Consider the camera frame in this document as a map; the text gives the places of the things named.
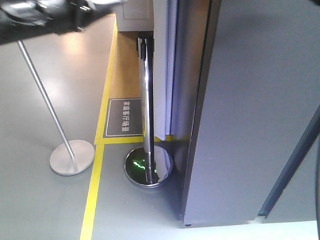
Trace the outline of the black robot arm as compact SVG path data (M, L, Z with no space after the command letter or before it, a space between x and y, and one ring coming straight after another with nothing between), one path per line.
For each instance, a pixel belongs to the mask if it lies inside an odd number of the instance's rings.
M2 0L0 44L80 32L125 0Z

